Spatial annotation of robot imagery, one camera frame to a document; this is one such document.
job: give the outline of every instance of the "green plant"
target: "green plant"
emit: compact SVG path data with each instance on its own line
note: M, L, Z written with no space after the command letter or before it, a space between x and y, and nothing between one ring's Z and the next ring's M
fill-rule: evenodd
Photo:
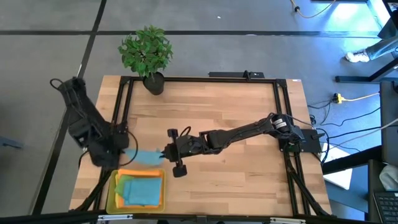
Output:
M144 30L137 30L136 35L134 40L128 35L118 47L124 67L131 67L141 77L149 77L160 68L164 70L173 55L164 30L145 26Z

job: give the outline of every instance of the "gray floor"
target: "gray floor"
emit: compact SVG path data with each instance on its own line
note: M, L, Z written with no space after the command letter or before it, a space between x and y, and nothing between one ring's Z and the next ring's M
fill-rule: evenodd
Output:
M296 2L308 15L327 5L307 0ZM91 30L99 5L100 0L3 0L0 1L0 30ZM289 0L108 0L99 29L133 30L148 24L166 30L379 30L366 4L337 3L316 18L303 19L292 14ZM131 74L123 68L116 50L122 38L97 36L95 39L84 76L93 101L96 101L103 75ZM369 63L352 64L342 59L345 52L369 46L377 39L225 35L173 35L168 38L174 46L174 59L165 75L199 77L215 71L261 71L270 78L301 79L308 103L328 100L334 93L356 98L379 91L378 85L340 84L335 83L333 77L368 76L392 60L390 55ZM25 144L22 150L0 147L0 217L30 212L64 111L61 95L48 82L51 78L66 80L77 74L87 40L87 36L0 36L0 136ZM332 105L328 121L339 122L378 106L377 96ZM319 122L322 120L324 111L310 112ZM325 129L330 135L337 135L378 126L379 120L379 114L375 113L350 121L341 128L325 126ZM378 144L380 135L373 134L346 146L363 150ZM67 136L45 203L45 213L67 210L80 153ZM360 186L363 175L360 170L354 170L352 189Z

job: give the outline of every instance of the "blue cloth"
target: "blue cloth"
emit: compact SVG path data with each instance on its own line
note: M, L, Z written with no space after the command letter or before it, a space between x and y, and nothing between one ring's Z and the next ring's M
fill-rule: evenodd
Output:
M130 159L132 159L136 153L135 149L125 149L124 152L128 155ZM164 158L160 158L163 154L160 150L154 151L145 151L145 150L138 150L137 156L134 159L134 162L138 162L141 164L157 166L160 165Z
M124 204L159 205L161 188L161 178L134 178L126 181L124 192L128 192L129 195Z

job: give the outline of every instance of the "wooden tabletop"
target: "wooden tabletop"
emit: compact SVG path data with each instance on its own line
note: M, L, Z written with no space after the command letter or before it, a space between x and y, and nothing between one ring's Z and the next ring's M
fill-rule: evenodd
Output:
M105 76L96 107L111 121L120 77ZM293 116L309 122L307 102L300 80L287 80ZM124 91L124 102L127 86ZM282 104L283 94L280 90ZM119 118L123 111L121 105ZM142 82L134 82L128 126L139 143L139 150L163 150L171 142L167 130L180 132L191 126L191 135L212 129L231 129L265 118L276 112L272 85L263 83L166 82L164 92L151 95ZM296 123L301 128L308 126ZM130 138L130 148L135 143ZM305 183L316 201L331 212L319 161L301 153ZM121 156L121 162L129 159ZM144 166L133 162L126 169L164 169L166 203L164 213L209 215L291 216L292 209L283 155L278 141L262 135L233 143L221 154L185 158L188 175L174 178L174 163ZM79 206L98 182L100 167L90 157L83 158L70 208ZM103 191L101 208L106 193ZM296 186L300 213L300 191Z

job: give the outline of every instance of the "shoe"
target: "shoe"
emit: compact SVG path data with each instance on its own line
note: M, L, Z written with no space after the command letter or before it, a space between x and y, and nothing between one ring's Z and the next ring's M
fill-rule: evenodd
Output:
M346 59L349 62L368 62L370 61L369 56L367 55L365 50L359 51L359 52L348 52L346 54Z

